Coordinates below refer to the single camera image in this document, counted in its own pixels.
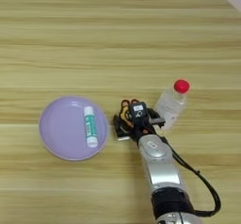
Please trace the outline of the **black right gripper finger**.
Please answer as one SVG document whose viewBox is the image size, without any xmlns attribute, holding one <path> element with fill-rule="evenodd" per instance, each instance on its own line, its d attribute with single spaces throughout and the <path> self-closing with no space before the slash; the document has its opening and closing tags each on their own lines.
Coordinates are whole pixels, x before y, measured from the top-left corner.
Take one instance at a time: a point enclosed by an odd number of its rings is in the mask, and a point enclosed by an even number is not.
<svg viewBox="0 0 241 224">
<path fill-rule="evenodd" d="M 113 125 L 118 141 L 128 140 L 130 138 L 129 126 L 118 115 L 114 116 Z"/>
<path fill-rule="evenodd" d="M 149 122 L 151 125 L 158 125 L 160 128 L 162 128 L 166 121 L 164 118 L 162 118 L 156 111 L 154 111 L 152 108 L 148 109 L 149 113 Z"/>
</svg>

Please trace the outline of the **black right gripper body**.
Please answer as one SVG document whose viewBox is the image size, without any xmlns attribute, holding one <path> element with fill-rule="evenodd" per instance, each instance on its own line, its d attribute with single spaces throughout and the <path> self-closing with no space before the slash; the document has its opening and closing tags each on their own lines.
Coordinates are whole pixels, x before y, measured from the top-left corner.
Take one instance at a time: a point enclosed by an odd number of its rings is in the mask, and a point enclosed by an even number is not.
<svg viewBox="0 0 241 224">
<path fill-rule="evenodd" d="M 156 134 L 154 125 L 150 124 L 149 119 L 137 121 L 128 118 L 128 122 L 130 123 L 130 138 L 135 142 L 138 142 L 143 136 Z"/>
</svg>

